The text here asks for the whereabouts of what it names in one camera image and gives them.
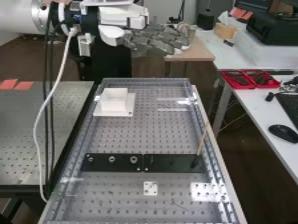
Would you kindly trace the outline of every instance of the white cable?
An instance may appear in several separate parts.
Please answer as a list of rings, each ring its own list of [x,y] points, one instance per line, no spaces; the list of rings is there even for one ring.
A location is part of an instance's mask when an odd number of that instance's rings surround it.
[[[64,9],[65,9],[65,4],[59,3],[59,22],[63,22],[65,20]],[[64,34],[68,36],[68,27],[65,24],[61,24],[61,29],[63,29]]]
[[[60,80],[61,80],[61,77],[63,77],[64,68],[65,68],[65,62],[67,62],[67,57],[68,57],[68,50],[69,50],[69,45],[71,45],[71,40],[72,40],[72,37],[76,34],[77,34],[77,29],[76,28],[72,28],[71,29],[71,32],[69,32],[69,35],[68,35],[67,44],[65,44],[65,50],[64,50],[64,56],[63,56],[63,62],[61,62],[61,66],[60,66],[59,76],[57,76],[57,79],[56,79],[56,82],[55,82],[52,91],[49,92],[49,95],[48,95],[48,97],[47,97],[47,99],[45,99],[45,101],[43,103],[41,108],[40,108],[40,111],[39,111],[39,114],[37,114],[37,117],[36,117],[36,121],[35,121],[35,126],[33,126],[33,140],[35,140],[36,151],[37,151],[39,171],[40,171],[40,196],[41,196],[41,199],[44,200],[45,203],[47,203],[47,199],[44,197],[44,189],[43,189],[43,164],[41,164],[41,154],[40,154],[40,145],[39,145],[37,134],[36,133],[37,133],[39,122],[40,122],[41,115],[44,113],[44,109],[48,106],[49,100],[51,100],[51,98],[53,96],[53,93],[56,91],[56,88],[59,86],[59,83],[60,83]]]
[[[226,124],[226,126],[220,130],[220,132],[222,130],[225,130],[236,121],[238,121],[242,117],[245,117],[246,113],[244,113],[238,118],[236,118],[229,124]]]

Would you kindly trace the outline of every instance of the transparent sheet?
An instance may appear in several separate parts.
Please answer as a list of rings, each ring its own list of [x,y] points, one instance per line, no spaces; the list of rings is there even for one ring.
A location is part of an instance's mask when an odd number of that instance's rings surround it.
[[[93,117],[95,101],[44,223],[238,223],[209,136],[204,173],[81,172],[87,153],[196,154],[205,126],[188,79],[105,79],[97,96],[104,88],[136,93],[135,116]]]

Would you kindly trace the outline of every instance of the cable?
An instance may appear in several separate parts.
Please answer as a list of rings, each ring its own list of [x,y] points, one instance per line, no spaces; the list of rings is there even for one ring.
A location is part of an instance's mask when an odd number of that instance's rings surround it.
[[[49,12],[48,12],[48,21],[45,25],[45,57],[44,57],[44,76],[43,76],[43,98],[44,100],[47,99],[47,80],[48,80],[48,40],[49,40],[49,26],[51,26],[51,21],[52,21],[52,13],[53,13],[53,4],[49,5]],[[45,131],[45,188],[47,188],[47,183],[48,183],[48,147],[49,147],[49,137],[48,137],[48,108],[45,108],[44,112],[44,131]]]
[[[245,117],[246,113],[242,114],[237,119],[234,119],[229,124],[226,124],[226,126],[220,130],[220,132],[226,129],[236,121],[238,121],[242,117]]]
[[[51,35],[51,51],[49,51],[49,89],[52,90],[53,88],[53,41],[55,41],[55,36],[57,33],[59,27],[65,24],[67,21],[60,22],[53,29],[52,35]],[[48,179],[48,195],[51,195],[51,186],[52,186],[52,173],[53,173],[53,167],[55,167],[55,123],[53,123],[53,97],[51,98],[51,142],[52,142],[52,157],[51,157],[51,169],[49,169],[49,179]]]
[[[55,85],[53,85],[53,88],[52,88],[52,90],[49,92],[49,95],[48,95],[43,105],[41,105],[41,108],[40,108],[40,111],[39,111],[39,114],[37,114],[37,117],[36,117],[36,121],[35,121],[35,126],[33,126],[33,140],[35,140],[35,145],[36,145],[36,151],[37,151],[37,157],[39,157],[39,169],[40,169],[40,196],[41,196],[41,199],[44,200],[45,203],[47,203],[47,199],[44,197],[44,189],[43,189],[43,165],[41,165],[40,145],[39,145],[39,141],[37,141],[37,127],[39,127],[39,121],[40,121],[41,115],[44,113],[44,110],[47,108],[47,105],[49,103],[49,100],[51,100],[51,98],[53,96],[53,93],[55,93],[55,91],[57,89],[57,86],[59,86],[59,83],[60,83],[60,80],[61,80],[61,77],[63,77],[65,63],[67,63],[67,57],[68,57],[68,51],[69,51],[69,45],[71,45],[71,40],[72,40],[72,37],[76,34],[77,34],[77,29],[72,28],[71,32],[69,32],[69,35],[68,35],[67,44],[65,44],[65,50],[64,50],[64,56],[63,56],[63,62],[61,62],[61,66],[60,66],[59,76],[57,76],[57,79],[55,81]]]
[[[178,15],[180,21],[184,21],[184,13],[185,13],[185,0],[182,0],[182,5],[180,8],[180,15]]]

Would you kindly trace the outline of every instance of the red object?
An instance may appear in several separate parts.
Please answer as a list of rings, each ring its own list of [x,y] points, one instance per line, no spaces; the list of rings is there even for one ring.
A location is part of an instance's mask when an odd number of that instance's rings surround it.
[[[0,90],[12,90],[18,83],[18,79],[6,80],[0,85]]]
[[[268,72],[265,72],[262,70],[245,70],[244,72],[249,76],[249,78],[253,80],[253,82],[256,83],[257,88],[260,88],[260,89],[280,88],[281,83],[273,78],[273,76]],[[260,84],[258,79],[265,80],[266,83]]]
[[[33,82],[20,82],[15,90],[29,90],[33,86]]]
[[[253,12],[248,12],[244,16],[242,16],[242,19],[246,19],[246,20],[249,20],[250,19],[250,17],[253,16]]]
[[[246,14],[246,10],[242,9],[242,10],[238,11],[236,17],[242,18],[245,14]]]
[[[221,75],[233,89],[256,89],[256,82],[244,71],[225,70],[221,72]]]

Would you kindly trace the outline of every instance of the metal bracket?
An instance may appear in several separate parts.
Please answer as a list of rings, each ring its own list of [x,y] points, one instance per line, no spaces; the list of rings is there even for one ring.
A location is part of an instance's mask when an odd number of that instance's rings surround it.
[[[204,173],[205,165],[202,156],[198,164],[192,168],[194,155],[144,155],[144,170],[148,173]]]
[[[83,172],[141,172],[141,154],[88,153],[85,155]]]

